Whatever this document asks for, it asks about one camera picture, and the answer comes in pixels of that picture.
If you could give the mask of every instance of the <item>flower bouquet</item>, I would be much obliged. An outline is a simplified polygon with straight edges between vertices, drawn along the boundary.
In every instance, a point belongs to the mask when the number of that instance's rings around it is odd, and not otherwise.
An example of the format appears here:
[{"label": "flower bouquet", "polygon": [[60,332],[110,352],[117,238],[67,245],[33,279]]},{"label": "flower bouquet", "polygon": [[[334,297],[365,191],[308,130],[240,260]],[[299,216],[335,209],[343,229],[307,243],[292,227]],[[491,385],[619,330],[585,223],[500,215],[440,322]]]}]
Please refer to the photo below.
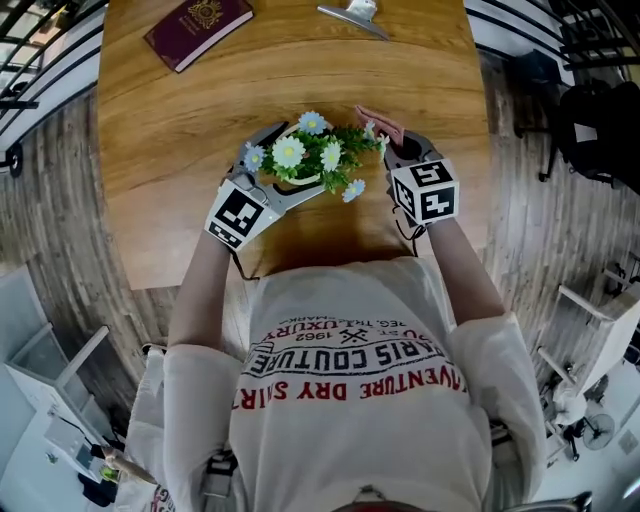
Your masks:
[{"label": "flower bouquet", "polygon": [[263,148],[247,142],[244,166],[250,172],[273,175],[293,185],[319,182],[335,193],[345,187],[343,200],[359,196],[364,180],[350,181],[350,174],[362,164],[358,155],[377,150],[381,160],[389,138],[374,134],[373,122],[362,128],[332,126],[320,114],[306,112],[271,146]]}]

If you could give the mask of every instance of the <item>fan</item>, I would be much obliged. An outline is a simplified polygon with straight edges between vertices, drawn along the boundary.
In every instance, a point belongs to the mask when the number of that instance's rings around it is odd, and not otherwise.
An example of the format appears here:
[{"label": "fan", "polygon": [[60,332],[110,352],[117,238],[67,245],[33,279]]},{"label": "fan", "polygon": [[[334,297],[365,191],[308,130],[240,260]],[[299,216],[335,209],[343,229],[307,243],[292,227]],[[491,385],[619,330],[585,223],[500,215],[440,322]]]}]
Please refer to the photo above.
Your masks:
[{"label": "fan", "polygon": [[591,419],[584,418],[589,427],[584,431],[584,445],[589,450],[602,450],[607,446],[615,433],[615,423],[608,414],[596,414]]}]

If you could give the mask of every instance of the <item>red passport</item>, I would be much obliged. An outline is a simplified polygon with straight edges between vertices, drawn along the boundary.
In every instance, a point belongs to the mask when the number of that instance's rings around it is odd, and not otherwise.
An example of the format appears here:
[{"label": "red passport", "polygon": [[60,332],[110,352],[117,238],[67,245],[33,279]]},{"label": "red passport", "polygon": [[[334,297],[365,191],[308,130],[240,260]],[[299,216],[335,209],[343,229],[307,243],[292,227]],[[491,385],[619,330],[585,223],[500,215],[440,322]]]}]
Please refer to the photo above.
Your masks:
[{"label": "red passport", "polygon": [[245,0],[187,0],[144,39],[169,68],[180,73],[252,17],[251,6]]}]

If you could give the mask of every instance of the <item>blue flower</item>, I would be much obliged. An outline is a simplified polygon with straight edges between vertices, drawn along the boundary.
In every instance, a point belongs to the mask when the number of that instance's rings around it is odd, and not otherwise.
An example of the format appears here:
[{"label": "blue flower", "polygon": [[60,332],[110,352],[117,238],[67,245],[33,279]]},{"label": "blue flower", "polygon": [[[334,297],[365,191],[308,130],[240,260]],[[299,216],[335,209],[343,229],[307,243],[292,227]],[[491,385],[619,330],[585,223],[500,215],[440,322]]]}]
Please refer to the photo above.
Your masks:
[{"label": "blue flower", "polygon": [[315,112],[305,112],[298,120],[300,123],[299,130],[311,135],[320,135],[327,127],[327,122],[320,114]]},{"label": "blue flower", "polygon": [[245,144],[247,152],[244,154],[244,166],[247,171],[256,172],[260,169],[264,160],[264,148],[262,146],[252,146],[251,142]]},{"label": "blue flower", "polygon": [[353,201],[356,197],[362,194],[364,187],[364,180],[353,180],[349,185],[347,185],[347,189],[342,193],[342,200],[345,203]]}]

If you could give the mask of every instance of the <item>sleeve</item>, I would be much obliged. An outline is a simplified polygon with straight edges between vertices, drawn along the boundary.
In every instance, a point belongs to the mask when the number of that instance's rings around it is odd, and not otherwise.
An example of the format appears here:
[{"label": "sleeve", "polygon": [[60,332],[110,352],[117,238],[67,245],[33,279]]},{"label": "sleeve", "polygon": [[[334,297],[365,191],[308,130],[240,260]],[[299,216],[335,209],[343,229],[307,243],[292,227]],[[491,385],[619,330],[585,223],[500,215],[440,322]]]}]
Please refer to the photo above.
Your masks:
[{"label": "sleeve", "polygon": [[178,345],[164,362],[164,466],[176,510],[200,512],[207,461],[227,441],[242,364],[208,347]]},{"label": "sleeve", "polygon": [[515,315],[466,322],[451,332],[448,342],[473,402],[507,426],[528,501],[542,481],[546,434],[533,365]]}]

